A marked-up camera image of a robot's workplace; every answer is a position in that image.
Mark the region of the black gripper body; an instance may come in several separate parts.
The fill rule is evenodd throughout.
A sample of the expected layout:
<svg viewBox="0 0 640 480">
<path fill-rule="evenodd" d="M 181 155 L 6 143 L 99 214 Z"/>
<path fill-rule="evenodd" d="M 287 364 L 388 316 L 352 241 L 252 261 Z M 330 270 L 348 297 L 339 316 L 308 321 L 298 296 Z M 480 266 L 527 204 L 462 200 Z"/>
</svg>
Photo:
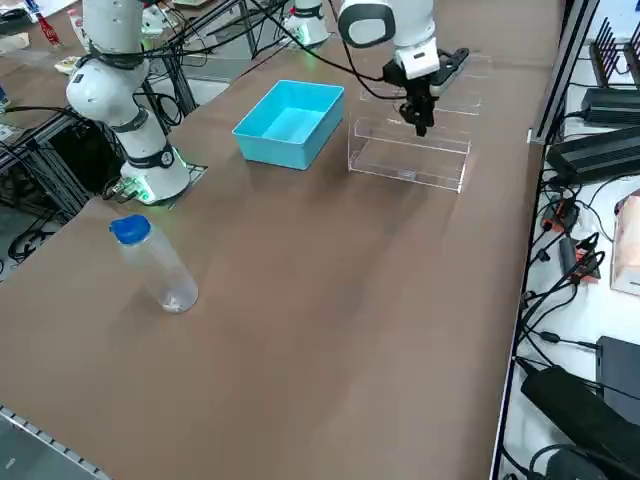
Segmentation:
<svg viewBox="0 0 640 480">
<path fill-rule="evenodd" d="M 428 75 L 408 79 L 403 68 L 390 60 L 382 69 L 383 80 L 396 87 L 403 88 L 407 95 L 427 95 L 439 98 L 448 86 L 463 71 L 470 56 L 468 48 L 458 48 L 454 52 L 437 49 L 439 69 Z"/>
</svg>

